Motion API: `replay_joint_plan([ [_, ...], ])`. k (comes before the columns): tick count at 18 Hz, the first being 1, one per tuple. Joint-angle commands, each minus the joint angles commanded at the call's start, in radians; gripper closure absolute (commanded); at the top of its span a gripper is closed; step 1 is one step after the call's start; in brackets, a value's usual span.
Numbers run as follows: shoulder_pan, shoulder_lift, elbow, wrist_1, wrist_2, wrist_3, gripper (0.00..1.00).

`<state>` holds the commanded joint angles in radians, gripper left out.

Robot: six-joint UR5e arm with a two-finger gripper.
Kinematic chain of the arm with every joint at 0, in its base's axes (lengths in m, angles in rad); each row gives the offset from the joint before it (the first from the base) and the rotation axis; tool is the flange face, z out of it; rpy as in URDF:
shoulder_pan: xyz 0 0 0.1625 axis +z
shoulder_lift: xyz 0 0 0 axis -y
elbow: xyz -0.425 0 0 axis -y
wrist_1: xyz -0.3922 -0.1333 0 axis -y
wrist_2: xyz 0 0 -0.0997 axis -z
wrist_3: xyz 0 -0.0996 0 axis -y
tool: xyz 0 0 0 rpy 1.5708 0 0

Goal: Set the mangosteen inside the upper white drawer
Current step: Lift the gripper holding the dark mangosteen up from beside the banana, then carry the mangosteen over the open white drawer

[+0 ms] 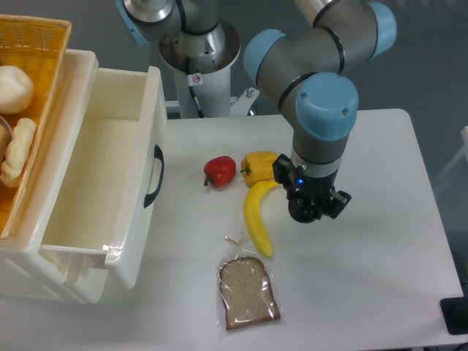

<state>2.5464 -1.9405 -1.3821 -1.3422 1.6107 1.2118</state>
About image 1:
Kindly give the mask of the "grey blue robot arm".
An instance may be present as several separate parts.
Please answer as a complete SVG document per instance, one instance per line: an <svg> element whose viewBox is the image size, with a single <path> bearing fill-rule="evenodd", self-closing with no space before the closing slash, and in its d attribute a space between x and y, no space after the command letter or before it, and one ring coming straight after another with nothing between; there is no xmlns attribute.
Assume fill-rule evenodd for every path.
<svg viewBox="0 0 468 351"><path fill-rule="evenodd" d="M117 1L138 44L157 41L172 69L183 118L227 116L230 68L240 59L253 84L293 130L291 155L273 163L291 217L336 218L351 197L334 181L358 109L343 71L371 61L396 40L396 20L379 2L302 1L312 27L290 38L267 29L242 46L217 1Z"/></svg>

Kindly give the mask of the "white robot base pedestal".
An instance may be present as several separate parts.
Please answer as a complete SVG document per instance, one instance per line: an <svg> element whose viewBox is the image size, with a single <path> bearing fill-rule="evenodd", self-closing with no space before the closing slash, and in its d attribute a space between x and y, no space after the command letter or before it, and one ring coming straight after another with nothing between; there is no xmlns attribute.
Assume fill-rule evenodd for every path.
<svg viewBox="0 0 468 351"><path fill-rule="evenodd" d="M181 118L229 116L231 66L240 49L237 31L222 18L210 32L178 30L159 41L162 58L173 73Z"/></svg>

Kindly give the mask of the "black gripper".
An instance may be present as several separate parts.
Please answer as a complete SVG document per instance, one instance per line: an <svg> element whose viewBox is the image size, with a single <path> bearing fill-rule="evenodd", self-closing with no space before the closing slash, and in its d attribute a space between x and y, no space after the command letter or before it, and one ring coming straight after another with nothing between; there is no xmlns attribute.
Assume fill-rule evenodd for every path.
<svg viewBox="0 0 468 351"><path fill-rule="evenodd" d="M312 201L322 212L335 219L349 204L352 196L333 189L338 170L327 175L315 176L304 166L295 166L293 161L280 154L273 163L273 175L287 192L288 211L291 216L303 214L303 199Z"/></svg>

